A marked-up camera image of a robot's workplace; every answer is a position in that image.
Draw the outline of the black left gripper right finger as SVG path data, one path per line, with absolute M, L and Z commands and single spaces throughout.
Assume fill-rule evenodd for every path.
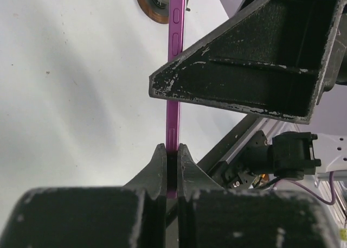
M 293 190 L 226 190 L 177 153 L 180 247 L 338 247 L 324 207 Z

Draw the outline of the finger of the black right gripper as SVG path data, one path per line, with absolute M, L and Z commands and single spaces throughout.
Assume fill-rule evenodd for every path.
M 346 81 L 346 0 L 245 0 L 149 77 L 149 95 L 308 124 Z

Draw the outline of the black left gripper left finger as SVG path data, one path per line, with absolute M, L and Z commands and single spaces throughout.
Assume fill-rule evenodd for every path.
M 10 247 L 164 247 L 165 146 L 122 187 L 33 188 L 9 217 Z

